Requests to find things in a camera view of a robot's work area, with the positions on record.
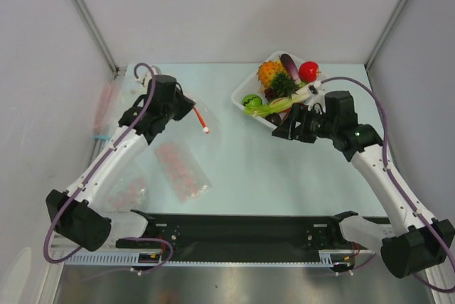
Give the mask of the clear red-zipper zip bag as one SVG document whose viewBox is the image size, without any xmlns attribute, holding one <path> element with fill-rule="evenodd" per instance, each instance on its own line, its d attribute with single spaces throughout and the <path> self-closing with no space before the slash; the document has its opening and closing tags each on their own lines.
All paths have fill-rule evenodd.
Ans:
<svg viewBox="0 0 455 304">
<path fill-rule="evenodd" d="M 180 121 L 171 121 L 155 140 L 158 143 L 177 143 L 193 153 L 214 155 L 220 150 L 222 133 L 220 121 L 200 97 L 189 94 L 196 104 Z"/>
</svg>

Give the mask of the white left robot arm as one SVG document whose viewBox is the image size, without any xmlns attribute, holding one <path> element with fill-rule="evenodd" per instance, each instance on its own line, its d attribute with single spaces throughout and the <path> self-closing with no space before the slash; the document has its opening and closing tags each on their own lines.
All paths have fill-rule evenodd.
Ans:
<svg viewBox="0 0 455 304">
<path fill-rule="evenodd" d="M 178 121 L 195 106 L 192 99 L 175 94 L 168 100 L 140 96 L 126 110 L 101 154 L 89 168 L 60 192 L 51 190 L 45 199 L 51 220 L 45 237 L 48 250 L 53 232 L 69 239 L 79 249 L 98 250 L 112 237 L 118 224 L 102 211 L 108 193 L 123 170 L 147 148 L 170 120 Z"/>
</svg>

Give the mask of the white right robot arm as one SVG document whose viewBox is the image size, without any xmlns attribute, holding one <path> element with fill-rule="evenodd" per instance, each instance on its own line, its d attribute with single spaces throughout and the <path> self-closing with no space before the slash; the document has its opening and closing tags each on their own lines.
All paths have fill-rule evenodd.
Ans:
<svg viewBox="0 0 455 304">
<path fill-rule="evenodd" d="M 349 215 L 328 230 L 328 240 L 336 248 L 357 242 L 381 256 L 388 271 L 397 278 L 454 260 L 450 245 L 454 226 L 439 221 L 396 176 L 387 158 L 386 143 L 369 124 L 359 124 L 353 105 L 326 105 L 318 113 L 294 104 L 288 117 L 272 132 L 273 136 L 314 143 L 329 139 L 335 149 L 363 176 L 380 201 L 392 227 L 381 227 L 360 215 Z"/>
</svg>

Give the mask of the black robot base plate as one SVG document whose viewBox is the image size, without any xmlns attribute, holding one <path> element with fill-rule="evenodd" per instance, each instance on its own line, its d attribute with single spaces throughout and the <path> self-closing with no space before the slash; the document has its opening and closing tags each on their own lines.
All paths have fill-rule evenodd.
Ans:
<svg viewBox="0 0 455 304">
<path fill-rule="evenodd" d="M 303 251 L 344 250 L 353 245 L 342 238 L 336 217 L 177 215 L 141 212 L 146 229 L 139 241 L 119 239 L 118 249 L 152 249 L 171 244 L 165 255 L 207 252 L 292 254 Z"/>
</svg>

